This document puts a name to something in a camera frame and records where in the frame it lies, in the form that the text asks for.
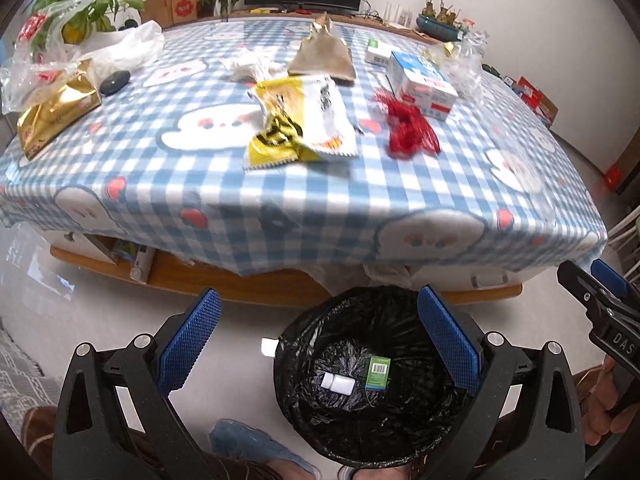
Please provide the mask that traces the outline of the person's right hand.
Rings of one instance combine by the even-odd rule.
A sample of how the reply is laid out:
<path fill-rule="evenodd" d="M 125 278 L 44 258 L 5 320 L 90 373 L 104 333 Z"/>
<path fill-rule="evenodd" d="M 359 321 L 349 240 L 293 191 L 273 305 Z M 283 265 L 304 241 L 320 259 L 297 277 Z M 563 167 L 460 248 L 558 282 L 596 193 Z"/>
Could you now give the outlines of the person's right hand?
<path fill-rule="evenodd" d="M 608 434 L 623 434 L 638 412 L 639 404 L 634 404 L 612 415 L 620 400 L 613 379 L 616 366 L 616 362 L 606 356 L 602 364 L 574 376 L 586 445 L 596 446 Z"/>

